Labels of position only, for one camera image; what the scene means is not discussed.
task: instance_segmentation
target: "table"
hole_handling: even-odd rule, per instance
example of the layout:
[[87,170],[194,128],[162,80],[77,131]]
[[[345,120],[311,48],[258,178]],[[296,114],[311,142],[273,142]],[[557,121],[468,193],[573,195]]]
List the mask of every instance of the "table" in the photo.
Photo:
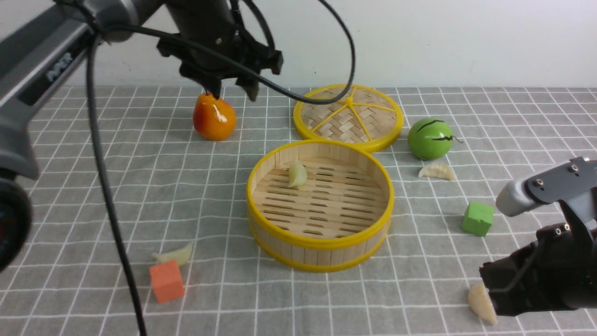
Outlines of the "table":
[[[500,317],[483,324],[467,305],[478,268],[561,220],[555,206],[516,218],[496,214],[484,238],[462,232],[469,201],[493,204],[512,178],[576,156],[596,158],[597,89],[381,88],[404,110],[405,128],[376,153],[394,181],[385,244],[359,267],[294,271],[257,248],[245,182],[268,151],[299,140],[293,103],[262,89],[224,96],[238,114],[224,142],[193,131],[197,87],[99,87],[101,137],[128,256],[151,335],[594,335],[597,313]],[[308,89],[295,88],[305,93]],[[21,179],[35,223],[28,244],[0,274],[0,335],[136,335],[97,181],[83,88],[61,89],[29,126],[41,176]],[[422,162],[408,126],[441,117],[454,143],[442,160],[457,182],[417,177]],[[152,252],[196,241],[182,268],[186,295],[158,304]]]

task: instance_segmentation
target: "steamer basket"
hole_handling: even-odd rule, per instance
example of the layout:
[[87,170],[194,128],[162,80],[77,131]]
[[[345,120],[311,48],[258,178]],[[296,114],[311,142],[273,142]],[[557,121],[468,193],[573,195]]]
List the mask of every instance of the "steamer basket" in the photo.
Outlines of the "steamer basket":
[[[307,182],[289,188],[289,163]],[[304,271],[353,267],[383,243],[394,192],[383,166],[343,143],[304,140],[263,157],[247,182],[248,219],[257,243],[273,258]]]
[[[325,99],[338,95],[344,85],[318,88],[306,97]],[[372,153],[396,141],[404,124],[396,102],[375,89],[352,85],[348,93],[331,105],[297,103],[294,127],[303,139],[328,139]]]

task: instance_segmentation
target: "orange fruit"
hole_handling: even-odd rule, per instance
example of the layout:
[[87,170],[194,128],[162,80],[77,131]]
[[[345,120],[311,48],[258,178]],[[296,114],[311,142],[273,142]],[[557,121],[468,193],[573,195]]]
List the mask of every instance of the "orange fruit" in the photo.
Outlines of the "orange fruit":
[[228,138],[236,127],[234,108],[222,98],[203,93],[197,98],[193,113],[193,126],[203,138],[222,141]]

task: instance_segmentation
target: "orange cube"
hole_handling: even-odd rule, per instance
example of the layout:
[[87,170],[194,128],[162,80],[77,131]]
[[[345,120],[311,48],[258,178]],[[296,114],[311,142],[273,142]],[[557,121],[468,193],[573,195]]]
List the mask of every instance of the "orange cube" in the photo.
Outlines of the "orange cube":
[[176,260],[149,267],[153,293],[159,303],[178,299],[184,295],[183,279]]

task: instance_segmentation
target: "woven bamboo lid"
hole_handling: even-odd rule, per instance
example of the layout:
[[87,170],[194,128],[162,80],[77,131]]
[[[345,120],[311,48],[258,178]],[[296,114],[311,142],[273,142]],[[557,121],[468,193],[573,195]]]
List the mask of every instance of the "woven bamboo lid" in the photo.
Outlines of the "woven bamboo lid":
[[[343,84],[318,88],[306,97],[325,99],[338,95]],[[299,102],[294,108],[294,126],[303,139],[328,139],[349,143],[366,152],[390,146],[400,136],[402,110],[384,93],[360,85],[338,102],[311,105]]]

